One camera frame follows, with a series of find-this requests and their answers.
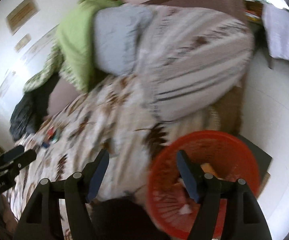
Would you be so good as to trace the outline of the table with lilac cloth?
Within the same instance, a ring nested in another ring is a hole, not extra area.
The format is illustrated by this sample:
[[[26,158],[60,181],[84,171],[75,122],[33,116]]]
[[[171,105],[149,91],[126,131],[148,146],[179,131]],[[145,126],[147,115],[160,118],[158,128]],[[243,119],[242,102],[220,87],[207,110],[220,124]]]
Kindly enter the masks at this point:
[[[266,32],[269,55],[289,61],[289,12],[265,4],[262,22]]]

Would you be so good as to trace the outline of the dark floor mat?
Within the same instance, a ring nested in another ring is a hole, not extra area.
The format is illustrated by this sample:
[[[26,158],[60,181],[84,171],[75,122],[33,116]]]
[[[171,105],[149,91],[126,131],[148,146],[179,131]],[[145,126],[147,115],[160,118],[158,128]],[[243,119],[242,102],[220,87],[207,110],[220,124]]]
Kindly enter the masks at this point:
[[[257,195],[257,198],[258,198],[261,195],[264,188],[266,187],[271,177],[268,170],[271,165],[272,157],[268,155],[265,151],[263,151],[261,148],[259,148],[257,145],[247,140],[242,135],[239,134],[237,138],[248,146],[248,148],[251,150],[251,152],[253,153],[253,156],[255,157],[257,161],[258,168],[259,168],[259,175],[260,175],[260,187],[259,187],[259,191]]]

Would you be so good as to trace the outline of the wall plaque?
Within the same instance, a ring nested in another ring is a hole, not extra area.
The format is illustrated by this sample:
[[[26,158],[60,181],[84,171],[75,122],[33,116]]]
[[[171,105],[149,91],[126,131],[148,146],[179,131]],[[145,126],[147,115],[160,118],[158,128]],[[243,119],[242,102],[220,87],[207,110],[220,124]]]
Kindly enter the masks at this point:
[[[38,11],[39,9],[35,0],[23,0],[6,17],[11,34],[14,35]]]

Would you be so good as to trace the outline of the leaf patterned bed blanket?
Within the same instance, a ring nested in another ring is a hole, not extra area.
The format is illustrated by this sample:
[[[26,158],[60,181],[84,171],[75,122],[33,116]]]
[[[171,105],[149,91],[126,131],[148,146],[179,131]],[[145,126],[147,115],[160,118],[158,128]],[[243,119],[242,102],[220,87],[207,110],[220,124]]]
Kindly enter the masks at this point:
[[[47,141],[46,133],[51,126],[56,132]],[[144,205],[152,156],[183,135],[219,128],[219,114],[213,107],[176,122],[159,122],[145,108],[135,75],[108,76],[91,92],[46,120],[37,133],[18,141],[26,149],[34,149],[37,157],[21,170],[6,197],[13,214],[20,218],[41,179],[66,179],[83,170],[105,148],[110,160],[97,200],[133,194],[136,203]]]

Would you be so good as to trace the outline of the light blue pillow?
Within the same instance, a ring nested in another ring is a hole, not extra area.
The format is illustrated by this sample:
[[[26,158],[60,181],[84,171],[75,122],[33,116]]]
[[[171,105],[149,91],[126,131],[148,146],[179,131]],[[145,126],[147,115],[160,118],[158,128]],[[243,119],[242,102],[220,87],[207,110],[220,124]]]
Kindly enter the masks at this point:
[[[139,40],[152,19],[153,12],[140,5],[100,10],[94,20],[97,68],[115,76],[130,74],[136,65]]]

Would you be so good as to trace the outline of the black jacket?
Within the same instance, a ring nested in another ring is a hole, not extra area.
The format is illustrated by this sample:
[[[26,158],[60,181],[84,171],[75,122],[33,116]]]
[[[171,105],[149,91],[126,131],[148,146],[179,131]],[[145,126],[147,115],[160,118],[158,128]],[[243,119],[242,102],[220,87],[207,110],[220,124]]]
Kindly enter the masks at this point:
[[[36,133],[48,115],[49,96],[59,81],[59,75],[53,74],[42,86],[24,93],[10,118],[9,132],[14,142],[25,134]]]

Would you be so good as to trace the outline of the red snack wrapper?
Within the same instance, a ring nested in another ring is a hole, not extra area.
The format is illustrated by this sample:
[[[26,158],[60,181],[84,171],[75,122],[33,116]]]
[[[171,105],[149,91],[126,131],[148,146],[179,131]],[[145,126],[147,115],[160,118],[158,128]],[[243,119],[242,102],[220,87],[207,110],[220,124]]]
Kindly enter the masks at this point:
[[[47,133],[46,133],[46,140],[47,140],[47,141],[52,140],[52,138],[53,138],[54,135],[55,135],[55,132],[56,132],[55,127],[54,127],[54,126],[51,126],[51,127],[48,129]]]

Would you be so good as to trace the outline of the pink bed sheet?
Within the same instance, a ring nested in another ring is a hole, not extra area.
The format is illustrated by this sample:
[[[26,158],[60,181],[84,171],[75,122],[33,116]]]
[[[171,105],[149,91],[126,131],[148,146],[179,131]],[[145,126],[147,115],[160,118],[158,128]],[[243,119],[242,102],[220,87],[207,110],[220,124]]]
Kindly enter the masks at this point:
[[[74,85],[61,77],[49,96],[48,116],[53,116],[63,111],[68,104],[72,103],[80,95],[81,92]]]

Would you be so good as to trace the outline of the beige wall switch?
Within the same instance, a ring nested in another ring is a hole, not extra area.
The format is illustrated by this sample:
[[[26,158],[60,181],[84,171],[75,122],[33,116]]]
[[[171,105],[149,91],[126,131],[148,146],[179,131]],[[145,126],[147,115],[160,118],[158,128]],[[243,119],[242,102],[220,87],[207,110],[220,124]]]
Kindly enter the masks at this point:
[[[16,52],[20,52],[31,41],[31,35],[26,34],[14,47]]]

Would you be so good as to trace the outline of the striped beige pillow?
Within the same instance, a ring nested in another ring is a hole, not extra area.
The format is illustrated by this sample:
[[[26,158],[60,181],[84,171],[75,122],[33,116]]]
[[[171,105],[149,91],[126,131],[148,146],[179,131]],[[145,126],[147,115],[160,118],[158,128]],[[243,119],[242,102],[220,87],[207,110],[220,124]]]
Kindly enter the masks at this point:
[[[136,72],[150,113],[174,122],[238,83],[253,54],[253,34],[245,23],[213,9],[153,5],[151,11]]]

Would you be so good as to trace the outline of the green patterned quilt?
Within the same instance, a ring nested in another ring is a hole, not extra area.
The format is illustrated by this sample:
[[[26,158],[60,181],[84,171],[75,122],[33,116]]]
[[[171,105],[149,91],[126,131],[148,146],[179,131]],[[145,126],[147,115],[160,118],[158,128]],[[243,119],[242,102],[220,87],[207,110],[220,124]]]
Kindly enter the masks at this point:
[[[57,25],[55,41],[40,72],[24,85],[28,93],[41,87],[53,74],[59,74],[79,92],[96,84],[94,64],[94,22],[96,14],[119,7],[120,0],[78,0],[77,5]]]

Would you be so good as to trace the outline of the orange plastic trash basket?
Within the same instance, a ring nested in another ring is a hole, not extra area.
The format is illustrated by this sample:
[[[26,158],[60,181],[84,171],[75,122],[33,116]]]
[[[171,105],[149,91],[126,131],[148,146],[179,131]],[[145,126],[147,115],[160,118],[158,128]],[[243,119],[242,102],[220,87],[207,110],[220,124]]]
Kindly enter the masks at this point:
[[[180,181],[176,165],[178,150],[184,150],[191,161],[218,179],[243,178],[253,194],[258,194],[259,168],[244,142],[218,131],[187,134],[164,148],[150,167],[146,208],[156,226],[170,236],[187,239],[200,208]]]

